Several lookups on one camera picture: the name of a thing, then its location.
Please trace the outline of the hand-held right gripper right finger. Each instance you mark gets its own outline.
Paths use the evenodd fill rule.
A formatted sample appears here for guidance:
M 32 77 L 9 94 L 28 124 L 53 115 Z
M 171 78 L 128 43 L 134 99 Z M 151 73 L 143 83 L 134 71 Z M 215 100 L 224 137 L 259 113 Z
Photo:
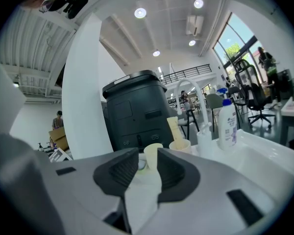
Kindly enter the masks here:
M 253 233 L 275 207 L 263 189 L 227 165 L 166 148 L 158 149 L 157 162 L 157 211 L 138 235 Z

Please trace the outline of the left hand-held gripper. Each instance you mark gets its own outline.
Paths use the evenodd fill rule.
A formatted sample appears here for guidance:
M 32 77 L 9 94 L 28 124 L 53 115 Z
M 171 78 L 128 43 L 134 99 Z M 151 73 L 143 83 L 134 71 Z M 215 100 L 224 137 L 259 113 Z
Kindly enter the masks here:
M 51 163 L 63 162 L 63 161 L 72 161 L 72 155 L 69 151 L 68 153 L 63 151 L 61 148 L 57 148 L 50 156 L 49 161 Z

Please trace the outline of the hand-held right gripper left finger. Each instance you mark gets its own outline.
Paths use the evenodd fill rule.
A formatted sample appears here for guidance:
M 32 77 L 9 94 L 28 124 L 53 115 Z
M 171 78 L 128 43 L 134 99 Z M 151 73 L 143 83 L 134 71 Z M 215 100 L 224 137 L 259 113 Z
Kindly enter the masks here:
M 42 163 L 42 176 L 64 235 L 132 235 L 125 192 L 138 170 L 138 148 Z

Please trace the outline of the brown cardboard box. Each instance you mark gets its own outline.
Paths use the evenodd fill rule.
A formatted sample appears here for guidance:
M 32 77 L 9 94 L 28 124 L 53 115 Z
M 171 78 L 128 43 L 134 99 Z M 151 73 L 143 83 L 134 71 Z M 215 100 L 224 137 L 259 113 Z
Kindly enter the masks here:
M 69 149 L 64 127 L 49 131 L 49 137 L 51 138 L 53 147 L 61 148 L 63 151 Z

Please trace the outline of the white shampoo bottle blue cap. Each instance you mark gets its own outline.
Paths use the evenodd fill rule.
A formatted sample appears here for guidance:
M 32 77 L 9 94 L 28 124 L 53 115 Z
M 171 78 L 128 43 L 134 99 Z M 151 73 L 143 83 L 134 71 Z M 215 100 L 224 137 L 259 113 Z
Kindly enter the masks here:
M 236 108 L 230 98 L 222 101 L 222 108 L 218 119 L 219 147 L 230 150 L 237 142 L 237 115 Z

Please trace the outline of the black slim chair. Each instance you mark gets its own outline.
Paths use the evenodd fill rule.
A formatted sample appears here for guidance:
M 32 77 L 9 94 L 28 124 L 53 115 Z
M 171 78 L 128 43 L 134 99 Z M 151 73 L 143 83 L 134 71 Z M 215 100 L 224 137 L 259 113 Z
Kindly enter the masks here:
M 185 138 L 188 140 L 190 138 L 191 124 L 193 124 L 195 130 L 199 132 L 198 123 L 192 109 L 182 111 L 182 114 L 178 117 L 178 126 L 181 127 Z

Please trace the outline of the dark grey tall appliance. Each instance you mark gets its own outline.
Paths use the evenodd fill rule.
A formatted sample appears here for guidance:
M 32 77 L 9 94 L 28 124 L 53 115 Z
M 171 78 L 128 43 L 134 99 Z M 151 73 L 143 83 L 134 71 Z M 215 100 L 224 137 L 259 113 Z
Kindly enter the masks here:
M 167 148 L 173 141 L 167 122 L 171 116 L 167 88 L 151 70 L 143 70 L 109 83 L 102 89 L 104 117 L 114 151 L 153 143 Z

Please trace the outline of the grey green shell chair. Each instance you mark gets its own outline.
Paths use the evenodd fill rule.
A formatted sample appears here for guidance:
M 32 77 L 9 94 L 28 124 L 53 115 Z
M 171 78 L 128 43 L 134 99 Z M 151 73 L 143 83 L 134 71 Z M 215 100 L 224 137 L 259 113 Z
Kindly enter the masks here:
M 221 108 L 223 107 L 223 104 L 222 104 L 223 100 L 224 98 L 217 94 L 208 94 L 206 96 L 207 106 L 212 113 L 213 132 L 215 131 L 215 124 L 217 123 L 216 118 L 219 115 Z

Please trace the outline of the white gooseneck faucet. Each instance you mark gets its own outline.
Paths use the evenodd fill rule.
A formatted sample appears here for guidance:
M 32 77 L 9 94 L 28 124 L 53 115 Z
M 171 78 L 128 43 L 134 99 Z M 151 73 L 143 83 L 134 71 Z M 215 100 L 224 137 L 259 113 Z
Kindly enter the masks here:
M 201 93 L 201 89 L 198 86 L 198 84 L 189 79 L 189 78 L 183 78 L 181 80 L 178 81 L 176 88 L 174 89 L 174 95 L 176 98 L 176 103 L 177 103 L 177 113 L 178 115 L 182 115 L 182 110 L 180 107 L 180 103 L 179 103 L 179 99 L 178 99 L 178 91 L 179 91 L 179 87 L 183 82 L 189 82 L 191 85 L 193 85 L 195 87 L 196 90 L 196 94 L 200 100 L 200 105 L 201 105 L 201 112 L 203 115 L 203 120 L 204 120 L 204 125 L 200 128 L 200 130 L 198 131 L 198 133 L 196 134 L 197 136 L 197 148 L 198 148 L 198 153 L 201 157 L 208 159 L 210 152 L 211 152 L 211 148 L 212 148 L 212 134 L 210 131 L 210 126 L 211 126 L 211 122 L 209 122 L 208 120 L 208 115 L 207 115 L 207 110 L 206 110 L 206 105 L 204 102 L 204 97 Z

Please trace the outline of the black mesh office chair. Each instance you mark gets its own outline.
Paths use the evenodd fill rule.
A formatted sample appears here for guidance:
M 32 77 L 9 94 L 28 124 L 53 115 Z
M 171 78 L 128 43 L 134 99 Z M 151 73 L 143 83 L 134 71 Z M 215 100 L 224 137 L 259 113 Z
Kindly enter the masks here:
M 269 98 L 264 93 L 256 68 L 245 59 L 237 61 L 234 65 L 236 68 L 235 78 L 243 91 L 247 108 L 252 112 L 258 112 L 258 114 L 247 118 L 249 127 L 252 129 L 255 122 L 264 120 L 268 123 L 268 129 L 270 130 L 272 124 L 269 118 L 276 121 L 276 115 L 263 113 Z

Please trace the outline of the black mezzanine railing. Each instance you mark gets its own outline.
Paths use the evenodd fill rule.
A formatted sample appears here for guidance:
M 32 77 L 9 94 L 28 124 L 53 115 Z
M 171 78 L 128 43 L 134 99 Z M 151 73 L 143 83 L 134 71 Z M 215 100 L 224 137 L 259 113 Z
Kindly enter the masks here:
M 168 85 L 173 82 L 177 82 L 183 78 L 191 78 L 191 77 L 195 77 L 195 76 L 199 76 L 199 75 L 205 75 L 205 74 L 208 74 L 211 72 L 212 72 L 212 70 L 210 68 L 210 65 L 206 64 L 206 65 L 201 65 L 201 66 L 196 66 L 196 67 L 192 67 L 189 69 L 181 70 L 178 72 L 173 72 L 173 73 L 165 75 L 165 76 L 161 75 L 160 81 L 164 85 Z

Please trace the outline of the black massage chair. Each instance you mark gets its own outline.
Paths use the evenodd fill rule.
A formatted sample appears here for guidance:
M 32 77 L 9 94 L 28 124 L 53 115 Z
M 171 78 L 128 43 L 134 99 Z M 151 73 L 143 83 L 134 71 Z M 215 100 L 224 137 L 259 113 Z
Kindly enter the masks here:
M 291 98 L 294 101 L 294 83 L 289 69 L 277 73 L 278 87 L 281 99 Z

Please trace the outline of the tall glass window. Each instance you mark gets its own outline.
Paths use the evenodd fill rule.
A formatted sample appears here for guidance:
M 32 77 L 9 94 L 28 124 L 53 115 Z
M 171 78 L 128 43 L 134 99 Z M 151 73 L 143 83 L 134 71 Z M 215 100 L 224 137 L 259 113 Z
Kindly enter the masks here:
M 261 83 L 267 81 L 264 69 L 258 64 L 259 47 L 263 47 L 249 27 L 234 13 L 230 13 L 213 51 L 223 65 L 231 81 L 235 80 L 234 63 L 245 59 L 256 68 L 256 74 Z

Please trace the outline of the person's glasses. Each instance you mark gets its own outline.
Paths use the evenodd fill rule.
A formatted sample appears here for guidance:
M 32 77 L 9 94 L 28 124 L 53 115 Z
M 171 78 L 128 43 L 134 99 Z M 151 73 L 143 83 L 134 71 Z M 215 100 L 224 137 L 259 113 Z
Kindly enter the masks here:
M 39 11 L 46 13 L 50 10 L 55 0 L 44 0 L 39 8 Z

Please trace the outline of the ceiling air conditioner cassette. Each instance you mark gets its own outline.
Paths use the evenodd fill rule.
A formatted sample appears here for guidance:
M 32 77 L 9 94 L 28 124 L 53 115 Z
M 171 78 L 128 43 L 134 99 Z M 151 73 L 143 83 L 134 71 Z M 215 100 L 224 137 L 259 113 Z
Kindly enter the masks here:
M 190 15 L 187 17 L 186 22 L 186 34 L 187 35 L 198 35 L 203 26 L 204 17 L 203 16 L 196 16 L 196 15 Z

